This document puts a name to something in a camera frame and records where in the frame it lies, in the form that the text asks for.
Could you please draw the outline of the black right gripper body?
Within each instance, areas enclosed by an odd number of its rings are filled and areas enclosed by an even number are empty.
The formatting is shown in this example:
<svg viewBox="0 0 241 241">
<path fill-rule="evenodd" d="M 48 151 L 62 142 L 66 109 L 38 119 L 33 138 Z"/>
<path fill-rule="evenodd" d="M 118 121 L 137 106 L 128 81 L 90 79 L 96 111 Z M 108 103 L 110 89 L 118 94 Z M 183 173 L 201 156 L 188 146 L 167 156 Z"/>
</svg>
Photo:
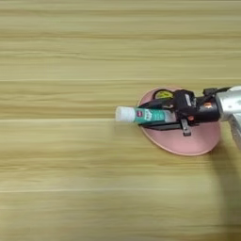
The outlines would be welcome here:
<svg viewBox="0 0 241 241">
<path fill-rule="evenodd" d="M 200 124 L 204 122 L 218 121 L 220 114 L 214 98 L 203 103 L 195 114 L 189 116 L 187 121 L 189 124 Z"/>
</svg>

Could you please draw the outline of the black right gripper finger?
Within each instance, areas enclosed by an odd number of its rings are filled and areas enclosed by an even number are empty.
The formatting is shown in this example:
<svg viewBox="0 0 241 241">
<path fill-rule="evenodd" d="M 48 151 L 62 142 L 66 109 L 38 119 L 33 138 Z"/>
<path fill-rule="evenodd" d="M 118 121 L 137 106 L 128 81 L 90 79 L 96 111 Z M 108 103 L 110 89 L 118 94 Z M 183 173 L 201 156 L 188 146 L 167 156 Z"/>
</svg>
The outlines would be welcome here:
<svg viewBox="0 0 241 241">
<path fill-rule="evenodd" d="M 153 99 L 143 104 L 142 107 L 149 109 L 172 109 L 173 100 L 171 98 Z"/>
<path fill-rule="evenodd" d="M 191 136 L 191 124 L 186 119 L 176 120 L 172 122 L 164 121 L 151 121 L 141 123 L 140 127 L 155 130 L 155 131 L 170 131 L 170 130 L 181 130 L 184 137 Z"/>
</svg>

